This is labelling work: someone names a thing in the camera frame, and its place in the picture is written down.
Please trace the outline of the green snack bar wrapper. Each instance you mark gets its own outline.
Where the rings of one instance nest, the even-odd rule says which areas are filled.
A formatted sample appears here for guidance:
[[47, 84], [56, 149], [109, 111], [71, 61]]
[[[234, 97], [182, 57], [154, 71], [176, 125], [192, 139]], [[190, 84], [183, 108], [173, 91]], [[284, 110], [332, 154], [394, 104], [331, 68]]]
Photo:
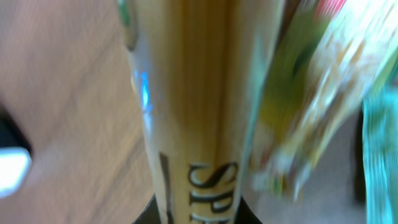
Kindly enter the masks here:
[[397, 0], [287, 1], [251, 187], [296, 200], [334, 133], [395, 75]]

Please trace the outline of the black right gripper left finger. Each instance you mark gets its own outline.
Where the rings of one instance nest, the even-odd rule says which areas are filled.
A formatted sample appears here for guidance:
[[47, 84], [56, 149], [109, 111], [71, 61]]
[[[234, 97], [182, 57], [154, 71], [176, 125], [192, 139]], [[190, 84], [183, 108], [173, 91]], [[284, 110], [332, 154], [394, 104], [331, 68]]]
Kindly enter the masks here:
[[155, 195], [132, 224], [161, 224]]

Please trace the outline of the orange biscuit roll pack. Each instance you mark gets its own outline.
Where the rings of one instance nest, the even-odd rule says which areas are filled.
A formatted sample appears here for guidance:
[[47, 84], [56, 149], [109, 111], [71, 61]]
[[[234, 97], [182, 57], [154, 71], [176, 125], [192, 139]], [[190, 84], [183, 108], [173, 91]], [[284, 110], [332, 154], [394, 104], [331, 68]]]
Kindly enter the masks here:
[[161, 223], [234, 223], [281, 0], [119, 0]]

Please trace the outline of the teal tissue packet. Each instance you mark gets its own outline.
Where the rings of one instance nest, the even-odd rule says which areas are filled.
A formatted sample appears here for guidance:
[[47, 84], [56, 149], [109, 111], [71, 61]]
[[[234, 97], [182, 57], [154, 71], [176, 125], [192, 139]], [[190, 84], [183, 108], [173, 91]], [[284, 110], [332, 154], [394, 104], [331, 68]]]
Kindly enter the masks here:
[[397, 88], [363, 103], [366, 221], [397, 224]]

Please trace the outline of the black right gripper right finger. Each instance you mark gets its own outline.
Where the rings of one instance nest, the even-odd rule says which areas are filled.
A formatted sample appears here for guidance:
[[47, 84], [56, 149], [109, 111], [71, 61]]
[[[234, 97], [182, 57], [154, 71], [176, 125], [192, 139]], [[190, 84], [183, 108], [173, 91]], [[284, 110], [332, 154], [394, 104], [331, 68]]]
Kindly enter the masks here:
[[262, 224], [260, 219], [258, 219], [258, 217], [249, 208], [249, 205], [243, 197], [240, 199], [234, 224]]

